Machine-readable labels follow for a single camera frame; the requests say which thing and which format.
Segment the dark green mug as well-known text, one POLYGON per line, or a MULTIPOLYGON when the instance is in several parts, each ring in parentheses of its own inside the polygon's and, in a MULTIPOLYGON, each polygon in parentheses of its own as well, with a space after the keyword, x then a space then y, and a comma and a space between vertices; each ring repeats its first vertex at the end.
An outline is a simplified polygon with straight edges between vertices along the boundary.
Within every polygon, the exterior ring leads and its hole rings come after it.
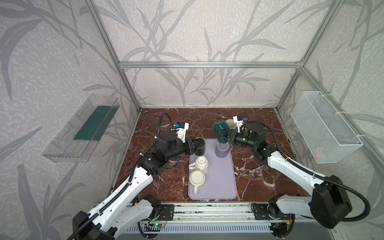
POLYGON ((214 125, 214 130, 219 143, 225 144, 228 142, 230 128, 225 120, 217 120, 214 125))

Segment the lavender mug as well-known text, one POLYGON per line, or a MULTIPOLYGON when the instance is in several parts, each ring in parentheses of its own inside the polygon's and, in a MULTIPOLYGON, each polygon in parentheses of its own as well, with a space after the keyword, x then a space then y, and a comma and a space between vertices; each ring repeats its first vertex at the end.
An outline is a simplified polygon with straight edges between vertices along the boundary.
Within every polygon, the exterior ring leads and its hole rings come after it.
POLYGON ((215 154, 218 158, 223 159, 228 156, 230 151, 234 148, 232 143, 217 143, 215 154))

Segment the light blue mug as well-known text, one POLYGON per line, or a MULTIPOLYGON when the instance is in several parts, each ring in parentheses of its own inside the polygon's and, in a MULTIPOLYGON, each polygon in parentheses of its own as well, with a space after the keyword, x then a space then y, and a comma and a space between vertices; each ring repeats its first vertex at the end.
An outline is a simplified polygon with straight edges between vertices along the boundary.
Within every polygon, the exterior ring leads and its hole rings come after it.
POLYGON ((227 119, 226 123, 228 124, 230 129, 237 129, 237 123, 233 119, 227 119))

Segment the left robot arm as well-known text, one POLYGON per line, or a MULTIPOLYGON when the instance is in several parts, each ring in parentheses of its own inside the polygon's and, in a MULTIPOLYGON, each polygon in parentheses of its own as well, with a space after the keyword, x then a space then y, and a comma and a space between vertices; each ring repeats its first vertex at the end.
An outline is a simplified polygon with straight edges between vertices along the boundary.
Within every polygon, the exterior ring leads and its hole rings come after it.
POLYGON ((129 207, 139 193, 168 169, 169 161, 193 155, 197 140, 188 139, 189 124, 171 123, 172 129, 158 132, 155 143, 134 163, 130 176, 105 200, 73 218, 70 240, 115 240, 129 227, 153 214, 160 202, 149 196, 129 207))

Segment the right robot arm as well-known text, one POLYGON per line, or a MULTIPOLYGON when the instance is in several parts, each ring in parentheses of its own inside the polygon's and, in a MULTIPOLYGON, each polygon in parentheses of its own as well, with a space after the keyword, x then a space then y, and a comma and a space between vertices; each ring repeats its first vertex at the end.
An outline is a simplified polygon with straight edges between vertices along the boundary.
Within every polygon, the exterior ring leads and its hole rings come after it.
POLYGON ((275 145, 268 144, 262 133, 265 129, 269 127, 250 121, 237 130, 224 127, 217 131, 217 137, 224 143, 251 148, 254 157, 290 178, 309 194, 308 197, 276 197, 272 204, 280 212, 312 218, 327 229, 333 229, 340 222, 357 222, 369 216, 371 205, 366 197, 345 186, 337 176, 321 175, 286 156, 275 135, 275 145))

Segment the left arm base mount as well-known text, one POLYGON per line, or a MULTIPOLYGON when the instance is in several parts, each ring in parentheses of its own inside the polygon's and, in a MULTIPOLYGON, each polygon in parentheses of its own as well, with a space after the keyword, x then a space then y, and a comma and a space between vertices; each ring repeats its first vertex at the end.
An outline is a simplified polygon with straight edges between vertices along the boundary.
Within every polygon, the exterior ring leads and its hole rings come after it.
POLYGON ((160 204, 153 208, 149 220, 172 221, 175 213, 175 205, 160 204))

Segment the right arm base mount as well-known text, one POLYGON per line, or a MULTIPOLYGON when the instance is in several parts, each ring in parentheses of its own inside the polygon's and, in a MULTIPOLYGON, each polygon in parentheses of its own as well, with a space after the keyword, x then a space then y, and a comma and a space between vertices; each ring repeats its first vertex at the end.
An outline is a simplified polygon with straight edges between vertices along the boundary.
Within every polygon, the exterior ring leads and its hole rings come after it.
POLYGON ((268 203, 251 203, 251 211, 255 220, 287 222, 291 219, 291 215, 283 214, 275 205, 268 203))

